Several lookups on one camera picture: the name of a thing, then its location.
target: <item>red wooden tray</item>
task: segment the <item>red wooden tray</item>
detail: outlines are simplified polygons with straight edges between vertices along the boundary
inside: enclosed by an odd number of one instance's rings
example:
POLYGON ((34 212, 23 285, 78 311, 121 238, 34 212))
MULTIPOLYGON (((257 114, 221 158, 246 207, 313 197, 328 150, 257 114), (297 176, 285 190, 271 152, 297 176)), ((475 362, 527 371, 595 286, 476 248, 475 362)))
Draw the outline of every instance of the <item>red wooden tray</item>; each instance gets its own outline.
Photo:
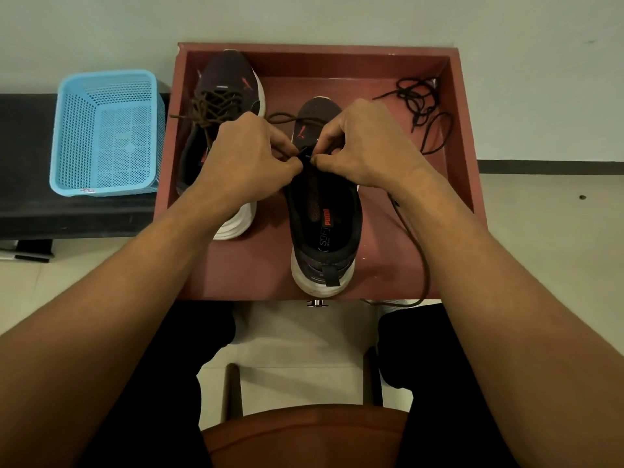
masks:
MULTIPOLYGON (((311 46, 180 43, 169 113, 190 111, 198 72, 223 49, 243 52, 260 77, 269 115, 296 114, 300 106, 323 95, 345 108, 356 98, 372 98, 395 88, 401 77, 440 77, 441 110, 455 118, 455 128, 439 153, 427 156, 459 196, 485 224, 479 170, 468 116, 459 53, 454 48, 311 46)), ((400 99, 383 100, 407 133, 412 115, 400 99)), ((169 117, 160 170, 155 216, 178 198, 178 157, 191 124, 169 117)), ((292 124, 285 125, 289 136, 292 124)), ((439 129, 432 129, 441 140, 439 129)), ((424 128, 410 134, 420 147, 424 128)), ((415 299, 422 292, 423 266, 386 194, 359 190, 364 213, 362 241, 351 283, 336 299, 415 299)), ((193 270, 181 298, 268 300, 309 298, 290 271, 292 241, 288 210, 280 192, 258 204, 252 226, 239 238, 213 242, 193 270)), ((439 297, 435 286, 429 298, 439 297)))

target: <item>shoe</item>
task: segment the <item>shoe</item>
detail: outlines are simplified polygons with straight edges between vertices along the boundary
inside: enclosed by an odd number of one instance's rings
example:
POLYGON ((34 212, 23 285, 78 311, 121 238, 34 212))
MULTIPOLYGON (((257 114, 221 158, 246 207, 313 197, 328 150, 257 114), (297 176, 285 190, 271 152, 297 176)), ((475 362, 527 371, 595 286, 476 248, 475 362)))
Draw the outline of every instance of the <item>shoe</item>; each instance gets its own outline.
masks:
POLYGON ((323 125, 340 111, 330 99, 315 97, 292 117, 292 142, 300 151, 303 171, 285 188, 293 241, 290 267, 297 285, 318 298, 335 296, 347 287, 362 234, 356 185, 310 164, 323 125))
MULTIPOLYGON (((262 84, 245 56, 236 50, 216 54, 201 73, 193 112, 179 116, 193 122, 193 128, 180 156, 178 194, 189 188, 201 171, 221 123, 236 120, 250 111, 263 118, 266 111, 262 84)), ((256 204, 243 205, 237 214, 223 223, 215 240, 230 240, 247 230, 256 214, 256 204)))

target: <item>perforated basket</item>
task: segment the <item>perforated basket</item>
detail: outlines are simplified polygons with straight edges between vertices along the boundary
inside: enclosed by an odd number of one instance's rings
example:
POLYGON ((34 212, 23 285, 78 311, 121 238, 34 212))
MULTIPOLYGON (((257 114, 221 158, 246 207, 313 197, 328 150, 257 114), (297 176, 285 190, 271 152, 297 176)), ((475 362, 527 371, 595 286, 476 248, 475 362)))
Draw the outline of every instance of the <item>perforated basket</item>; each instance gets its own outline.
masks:
POLYGON ((50 187, 65 196, 155 192, 165 104, 154 75, 78 73, 58 90, 50 187))

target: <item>chair leg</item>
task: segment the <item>chair leg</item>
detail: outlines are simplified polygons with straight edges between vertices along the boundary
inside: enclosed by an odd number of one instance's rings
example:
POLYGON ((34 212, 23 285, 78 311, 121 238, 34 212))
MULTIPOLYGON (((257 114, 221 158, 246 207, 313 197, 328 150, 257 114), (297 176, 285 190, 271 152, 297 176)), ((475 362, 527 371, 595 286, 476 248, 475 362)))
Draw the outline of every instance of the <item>chair leg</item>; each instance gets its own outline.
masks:
POLYGON ((379 374, 379 362, 377 359, 377 350, 371 346, 364 353, 364 387, 363 387, 363 404, 365 406, 384 406, 384 399, 381 393, 381 376, 379 374))
POLYGON ((240 369, 234 363, 225 367, 221 422, 243 417, 243 395, 240 389, 240 369))

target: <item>tile floor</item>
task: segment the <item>tile floor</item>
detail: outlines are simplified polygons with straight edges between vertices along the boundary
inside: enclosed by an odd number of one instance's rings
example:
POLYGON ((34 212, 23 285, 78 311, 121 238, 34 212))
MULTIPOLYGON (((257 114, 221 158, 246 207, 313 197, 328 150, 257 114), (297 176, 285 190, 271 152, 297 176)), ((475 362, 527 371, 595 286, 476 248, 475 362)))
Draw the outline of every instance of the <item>tile floor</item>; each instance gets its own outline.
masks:
MULTIPOLYGON (((624 177, 482 175, 492 233, 544 285, 624 353, 624 177)), ((0 261, 0 333, 85 275, 127 238, 56 240, 48 265, 0 261)), ((199 373, 202 428, 219 422, 225 366, 241 366, 246 414, 300 404, 362 402, 362 354, 375 340, 364 303, 242 303, 247 340, 199 373)), ((384 387, 388 407, 410 393, 384 387)))

